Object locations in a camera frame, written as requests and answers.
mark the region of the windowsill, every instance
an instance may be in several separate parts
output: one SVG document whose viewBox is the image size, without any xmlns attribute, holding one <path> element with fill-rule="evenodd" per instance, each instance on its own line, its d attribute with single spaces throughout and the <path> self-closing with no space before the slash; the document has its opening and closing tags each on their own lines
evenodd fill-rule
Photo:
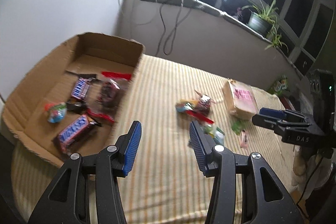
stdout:
<svg viewBox="0 0 336 224">
<path fill-rule="evenodd" d="M 156 2 L 155 0 L 141 0 L 141 1 L 148 1 L 148 2 Z M 165 3 L 165 4 L 169 4 L 169 5 L 174 5 L 174 6 L 181 6 L 181 0 L 157 0 L 158 3 Z M 233 18 L 232 16 L 228 15 L 226 12 L 223 12 L 221 10 L 218 10 L 204 2 L 201 2 L 199 0 L 184 0 L 183 3 L 183 7 L 185 8 L 192 8 L 192 9 L 196 9 L 196 10 L 200 10 L 203 11 L 207 14 L 213 15 L 215 17 L 222 17 L 224 18 L 226 21 L 239 26 L 240 28 L 244 29 L 245 31 L 249 32 L 251 35 L 254 35 L 255 37 L 259 38 L 261 41 L 264 41 L 267 45 L 269 45 L 271 42 L 266 39 L 265 37 L 263 37 L 262 35 L 260 35 L 259 33 L 257 33 L 256 31 L 252 30 L 250 27 L 248 27 L 247 25 L 245 25 L 244 23 L 240 22 L 239 20 Z M 300 79 L 302 79 L 302 74 L 299 72 L 299 70 L 295 67 L 295 65 L 287 58 L 287 56 L 280 50 L 278 49 L 278 52 L 280 52 L 282 54 L 282 56 L 287 60 L 287 62 L 293 67 L 293 69 L 295 70 L 296 74 L 298 75 L 298 77 Z"/>
</svg>

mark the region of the red package edge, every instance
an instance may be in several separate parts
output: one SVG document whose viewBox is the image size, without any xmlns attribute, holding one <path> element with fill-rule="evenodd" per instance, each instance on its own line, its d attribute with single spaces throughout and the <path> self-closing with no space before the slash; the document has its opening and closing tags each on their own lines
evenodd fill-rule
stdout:
<svg viewBox="0 0 336 224">
<path fill-rule="evenodd" d="M 206 123 L 208 123 L 208 124 L 213 124 L 213 123 L 214 123 L 214 121 L 210 120 L 209 118 L 207 118 L 206 116 L 204 116 L 204 115 L 201 114 L 201 113 L 194 112 L 194 111 L 192 111 L 192 110 L 186 110 L 185 112 L 186 112 L 188 115 L 193 116 L 193 117 L 195 117 L 195 118 L 197 118 L 197 119 L 199 119 L 199 120 L 201 120 L 201 121 L 203 121 L 203 122 L 206 122 Z"/>
<path fill-rule="evenodd" d="M 101 119 L 107 120 L 107 121 L 109 121 L 111 123 L 114 123 L 114 119 L 111 116 L 107 115 L 107 114 L 96 113 L 96 112 L 92 111 L 90 108 L 88 108 L 86 110 L 86 112 L 92 118 L 101 118 Z"/>
<path fill-rule="evenodd" d="M 132 74 L 118 73 L 111 71 L 102 71 L 101 74 L 106 78 L 124 78 L 126 80 L 130 80 L 132 77 Z"/>
</svg>

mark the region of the striped tablecloth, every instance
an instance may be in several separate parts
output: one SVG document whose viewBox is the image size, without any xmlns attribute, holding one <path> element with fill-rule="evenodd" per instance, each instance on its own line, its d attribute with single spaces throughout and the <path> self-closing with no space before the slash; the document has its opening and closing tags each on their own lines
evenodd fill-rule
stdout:
<svg viewBox="0 0 336 224">
<path fill-rule="evenodd" d="M 127 133 L 133 120 L 142 123 L 142 138 L 132 172 L 119 179 L 119 188 L 128 223 L 204 223 L 212 178 L 199 171 L 194 152 L 188 147 L 190 120 L 175 111 L 180 99 L 196 99 L 194 90 L 216 101 L 210 118 L 225 134 L 226 147 L 239 154 L 260 152 L 288 191 L 291 191 L 292 146 L 272 131 L 248 123 L 249 148 L 239 147 L 231 130 L 235 121 L 228 115 L 221 87 L 226 79 L 211 73 L 144 55 L 132 89 L 119 111 L 106 146 Z M 259 108 L 283 109 L 279 99 L 253 88 Z M 38 199 L 51 181 L 56 167 L 17 143 L 12 161 L 12 185 L 16 205 L 29 219 Z M 237 176 L 236 218 L 241 217 L 241 178 Z M 94 183 L 90 194 L 91 223 L 97 223 Z"/>
</svg>

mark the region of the potted plant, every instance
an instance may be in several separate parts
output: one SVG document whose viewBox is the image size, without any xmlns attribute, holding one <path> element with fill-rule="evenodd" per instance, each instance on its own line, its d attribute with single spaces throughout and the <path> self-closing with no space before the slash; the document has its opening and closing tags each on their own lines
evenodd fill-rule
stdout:
<svg viewBox="0 0 336 224">
<path fill-rule="evenodd" d="M 260 33 L 263 37 L 269 33 L 271 28 L 276 24 L 277 17 L 273 14 L 277 7 L 275 7 L 275 3 L 277 0 L 273 0 L 271 5 L 264 6 L 260 0 L 262 8 L 260 9 L 256 5 L 247 5 L 242 7 L 241 9 L 246 8 L 254 8 L 257 12 L 252 12 L 251 17 L 247 25 L 254 31 Z"/>
<path fill-rule="evenodd" d="M 273 25 L 273 28 L 271 30 L 271 34 L 272 34 L 272 40 L 271 40 L 271 44 L 268 45 L 265 50 L 267 50 L 268 48 L 271 48 L 271 47 L 275 47 L 275 48 L 281 48 L 283 45 L 286 46 L 287 48 L 287 52 L 288 52 L 288 47 L 285 43 L 281 42 L 280 39 L 281 39 L 281 34 L 278 34 L 277 32 L 277 28 Z"/>
</svg>

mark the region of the glove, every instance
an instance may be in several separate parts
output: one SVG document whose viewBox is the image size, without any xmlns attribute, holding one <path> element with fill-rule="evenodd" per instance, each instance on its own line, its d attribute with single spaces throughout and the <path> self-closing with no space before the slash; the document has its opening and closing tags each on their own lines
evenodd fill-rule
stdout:
<svg viewBox="0 0 336 224">
<path fill-rule="evenodd" d="M 310 177 L 321 158 L 322 157 L 320 155 L 313 155 L 308 161 L 306 161 L 302 156 L 302 147 L 297 145 L 294 146 L 292 185 L 297 186 L 297 190 L 301 194 L 305 188 L 307 179 Z M 306 191 L 302 198 L 303 200 L 309 198 L 313 190 L 319 189 L 327 182 L 332 168 L 333 166 L 331 159 L 323 158 L 319 167 L 316 169 L 313 176 L 309 180 Z"/>
</svg>

